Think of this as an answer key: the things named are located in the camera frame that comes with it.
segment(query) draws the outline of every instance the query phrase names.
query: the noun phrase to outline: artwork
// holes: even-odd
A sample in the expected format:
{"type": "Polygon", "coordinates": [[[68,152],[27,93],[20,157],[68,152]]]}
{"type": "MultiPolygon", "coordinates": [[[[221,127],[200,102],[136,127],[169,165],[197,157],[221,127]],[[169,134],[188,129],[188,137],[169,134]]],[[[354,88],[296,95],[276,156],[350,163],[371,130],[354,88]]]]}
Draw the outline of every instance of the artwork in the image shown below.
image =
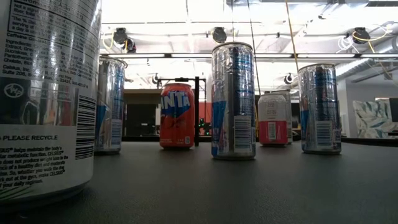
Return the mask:
{"type": "Polygon", "coordinates": [[[398,129],[392,122],[389,100],[353,101],[359,138],[392,139],[388,132],[398,129]]]}

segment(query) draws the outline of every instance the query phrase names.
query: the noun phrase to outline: fluorescent light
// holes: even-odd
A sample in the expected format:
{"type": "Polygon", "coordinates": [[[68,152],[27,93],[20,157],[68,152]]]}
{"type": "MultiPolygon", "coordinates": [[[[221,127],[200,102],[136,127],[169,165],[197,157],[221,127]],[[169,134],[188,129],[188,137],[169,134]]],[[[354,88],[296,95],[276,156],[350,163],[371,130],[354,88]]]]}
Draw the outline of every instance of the fluorescent light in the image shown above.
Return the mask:
{"type": "Polygon", "coordinates": [[[369,57],[369,58],[393,58],[393,57],[398,57],[398,54],[362,54],[361,57],[369,57]]]}
{"type": "Polygon", "coordinates": [[[299,54],[299,58],[350,58],[355,54],[299,54]]]}
{"type": "Polygon", "coordinates": [[[256,54],[256,58],[291,58],[292,54],[256,54]]]}
{"type": "Polygon", "coordinates": [[[172,54],[172,58],[211,58],[211,54],[172,54]]]}
{"type": "Polygon", "coordinates": [[[114,58],[163,58],[164,54],[109,54],[114,58]]]}

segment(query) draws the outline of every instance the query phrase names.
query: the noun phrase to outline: can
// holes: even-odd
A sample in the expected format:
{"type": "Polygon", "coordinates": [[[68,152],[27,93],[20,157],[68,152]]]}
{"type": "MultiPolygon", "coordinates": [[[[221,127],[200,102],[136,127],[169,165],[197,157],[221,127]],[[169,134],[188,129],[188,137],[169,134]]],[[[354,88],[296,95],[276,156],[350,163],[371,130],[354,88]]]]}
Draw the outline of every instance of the can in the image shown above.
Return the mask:
{"type": "Polygon", "coordinates": [[[286,146],[288,124],[286,99],[283,93],[262,95],[259,108],[259,141],[263,146],[286,146]]]}
{"type": "Polygon", "coordinates": [[[290,90],[275,91],[273,93],[279,93],[286,99],[286,118],[287,118],[287,142],[291,144],[293,142],[293,126],[292,126],[292,99],[290,98],[290,90]]]}
{"type": "Polygon", "coordinates": [[[191,86],[171,83],[160,94],[160,146],[189,149],[195,132],[195,104],[191,86]]]}
{"type": "Polygon", "coordinates": [[[99,58],[95,154],[119,154],[123,128],[124,72],[127,63],[99,58]]]}
{"type": "Polygon", "coordinates": [[[341,152],[340,112],[334,65],[316,64],[298,71],[302,150],[341,152]]]}
{"type": "Polygon", "coordinates": [[[93,175],[101,1],[2,2],[0,213],[77,194],[93,175]]]}
{"type": "Polygon", "coordinates": [[[256,155],[252,47],[229,42],[213,49],[211,153],[215,159],[256,155]]]}

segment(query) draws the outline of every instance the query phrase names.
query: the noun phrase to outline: orange can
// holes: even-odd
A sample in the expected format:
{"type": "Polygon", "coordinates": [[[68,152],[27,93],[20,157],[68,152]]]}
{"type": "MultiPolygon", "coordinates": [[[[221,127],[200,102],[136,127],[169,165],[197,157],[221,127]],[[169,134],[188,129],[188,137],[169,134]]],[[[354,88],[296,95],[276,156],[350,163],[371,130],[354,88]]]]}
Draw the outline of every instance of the orange can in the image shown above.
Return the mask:
{"type": "Polygon", "coordinates": [[[183,83],[165,85],[160,105],[160,146],[193,146],[195,105],[191,86],[183,83]]]}

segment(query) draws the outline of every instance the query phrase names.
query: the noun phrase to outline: dark gray table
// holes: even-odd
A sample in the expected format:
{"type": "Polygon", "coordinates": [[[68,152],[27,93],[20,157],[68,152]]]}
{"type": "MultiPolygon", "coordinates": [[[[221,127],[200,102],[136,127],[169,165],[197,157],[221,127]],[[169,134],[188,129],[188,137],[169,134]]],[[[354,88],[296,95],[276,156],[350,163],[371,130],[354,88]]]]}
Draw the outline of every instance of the dark gray table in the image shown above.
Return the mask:
{"type": "Polygon", "coordinates": [[[22,213],[19,223],[398,223],[398,148],[343,144],[340,156],[300,143],[216,161],[210,143],[163,151],[125,142],[95,157],[79,195],[22,213]]]}

